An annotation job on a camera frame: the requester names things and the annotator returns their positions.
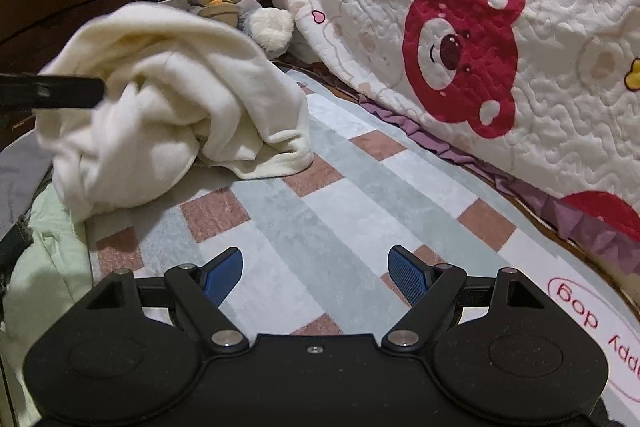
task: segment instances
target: blue gripper pad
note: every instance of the blue gripper pad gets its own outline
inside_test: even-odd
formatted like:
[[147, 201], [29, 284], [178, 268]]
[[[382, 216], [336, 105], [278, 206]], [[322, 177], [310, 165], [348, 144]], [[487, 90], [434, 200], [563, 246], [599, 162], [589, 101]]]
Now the blue gripper pad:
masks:
[[238, 248], [224, 261], [207, 272], [204, 293], [213, 304], [220, 306], [242, 276], [242, 253]]
[[396, 248], [389, 251], [389, 277], [398, 286], [411, 306], [429, 289], [424, 272], [411, 263]]

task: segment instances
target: white blanket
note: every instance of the white blanket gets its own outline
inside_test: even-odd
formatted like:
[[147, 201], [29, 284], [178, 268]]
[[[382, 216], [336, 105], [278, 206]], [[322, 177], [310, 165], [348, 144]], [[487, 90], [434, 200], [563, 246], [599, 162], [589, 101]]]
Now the white blanket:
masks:
[[354, 89], [640, 240], [640, 0], [274, 4]]
[[75, 217], [146, 203], [196, 157], [242, 179], [305, 169], [313, 154], [302, 90], [230, 26], [129, 4], [83, 26], [42, 73], [96, 76], [95, 110], [41, 110], [53, 183]]

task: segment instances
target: cream fleece cloth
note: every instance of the cream fleece cloth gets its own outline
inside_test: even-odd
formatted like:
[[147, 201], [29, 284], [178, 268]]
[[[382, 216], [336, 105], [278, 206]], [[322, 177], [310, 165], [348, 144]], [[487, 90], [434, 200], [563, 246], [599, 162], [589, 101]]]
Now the cream fleece cloth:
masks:
[[53, 183], [74, 217], [152, 201], [198, 157], [239, 178], [312, 161], [303, 91], [247, 36], [158, 4], [132, 3], [80, 28], [42, 73], [96, 76], [95, 110], [41, 110]]

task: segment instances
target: circular disc cover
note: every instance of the circular disc cover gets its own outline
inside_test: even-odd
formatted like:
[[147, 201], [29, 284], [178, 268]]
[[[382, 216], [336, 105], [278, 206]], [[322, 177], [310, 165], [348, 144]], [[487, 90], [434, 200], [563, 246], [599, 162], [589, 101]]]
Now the circular disc cover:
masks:
[[24, 364], [43, 415], [75, 425], [128, 423], [179, 397], [198, 370], [195, 345], [177, 328], [143, 319], [128, 330], [85, 323], [50, 331]]
[[523, 423], [571, 418], [596, 403], [609, 376], [602, 350], [573, 325], [528, 319], [524, 310], [499, 322], [487, 315], [444, 333], [434, 368], [448, 391], [482, 415]]

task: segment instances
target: bear nose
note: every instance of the bear nose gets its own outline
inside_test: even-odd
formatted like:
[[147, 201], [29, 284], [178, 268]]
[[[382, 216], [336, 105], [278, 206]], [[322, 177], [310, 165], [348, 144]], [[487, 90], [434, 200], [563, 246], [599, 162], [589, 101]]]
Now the bear nose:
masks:
[[462, 46], [456, 35], [445, 35], [440, 41], [440, 60], [447, 70], [456, 70], [462, 57]]

